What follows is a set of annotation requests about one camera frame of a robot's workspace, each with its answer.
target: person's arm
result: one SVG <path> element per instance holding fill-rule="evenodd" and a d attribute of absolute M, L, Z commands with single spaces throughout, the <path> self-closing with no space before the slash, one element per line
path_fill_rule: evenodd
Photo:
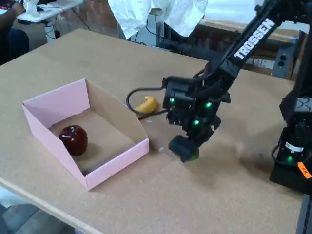
<path fill-rule="evenodd" d="M 24 12 L 24 7 L 20 3 L 14 3 L 12 9 L 8 10 L 6 13 L 0 15 L 0 32 L 9 30 L 15 18 Z"/>

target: red apple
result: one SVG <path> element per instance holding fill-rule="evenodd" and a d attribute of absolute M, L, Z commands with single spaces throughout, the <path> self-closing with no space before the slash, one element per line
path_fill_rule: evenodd
<path fill-rule="evenodd" d="M 63 128 L 58 138 L 63 142 L 71 156 L 83 154 L 88 146 L 87 133 L 78 125 L 70 125 Z"/>

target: table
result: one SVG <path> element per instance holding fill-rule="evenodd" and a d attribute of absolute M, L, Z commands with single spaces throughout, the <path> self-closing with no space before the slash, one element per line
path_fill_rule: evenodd
<path fill-rule="evenodd" d="M 133 88 L 190 77 L 205 63 L 79 29 L 1 66 L 0 186 L 86 233 L 295 233 L 302 195 L 269 182 L 291 81 L 242 70 L 197 161 L 168 151 L 183 132 L 165 116 L 143 120 L 151 152 L 90 192 L 32 136 L 21 108 L 81 78 L 125 101 Z M 163 92 L 150 95 L 162 102 Z"/>
<path fill-rule="evenodd" d="M 57 16 L 58 14 L 78 6 L 83 3 L 83 0 L 58 0 L 56 2 L 51 2 L 48 4 L 38 5 L 43 9 L 43 11 L 38 12 L 38 16 L 32 16 L 27 13 L 23 13 L 18 16 L 19 20 L 24 20 L 31 23 L 41 23 L 43 20 L 46 21 L 44 26 L 44 31 L 46 33 L 46 38 L 48 42 L 55 40 L 54 26 L 50 18 Z M 0 9 L 0 14 L 5 13 L 6 10 Z"/>
<path fill-rule="evenodd" d="M 238 23 L 238 22 L 228 22 L 225 20 L 212 20 L 212 19 L 201 19 L 199 22 L 200 25 L 208 26 L 212 28 L 222 29 L 226 31 L 239 31 L 242 32 L 247 24 Z M 298 30 L 291 30 L 285 28 L 278 28 L 269 36 L 269 39 L 280 41 L 280 42 L 289 42 L 290 40 L 299 37 Z"/>

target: white cloth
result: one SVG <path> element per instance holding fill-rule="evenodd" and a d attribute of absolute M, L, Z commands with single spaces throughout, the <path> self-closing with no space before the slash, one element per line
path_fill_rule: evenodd
<path fill-rule="evenodd" d="M 176 32 L 188 37 L 205 14 L 208 0 L 108 0 L 126 39 L 145 27 L 152 10 Z"/>

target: pink cardboard box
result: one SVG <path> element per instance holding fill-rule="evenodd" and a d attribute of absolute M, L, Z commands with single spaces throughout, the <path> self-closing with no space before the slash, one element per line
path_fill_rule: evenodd
<path fill-rule="evenodd" d="M 136 115 L 85 79 L 24 101 L 22 107 L 33 135 L 88 190 L 149 151 Z M 88 135 L 87 151 L 77 157 L 58 138 L 65 126 L 74 124 Z"/>

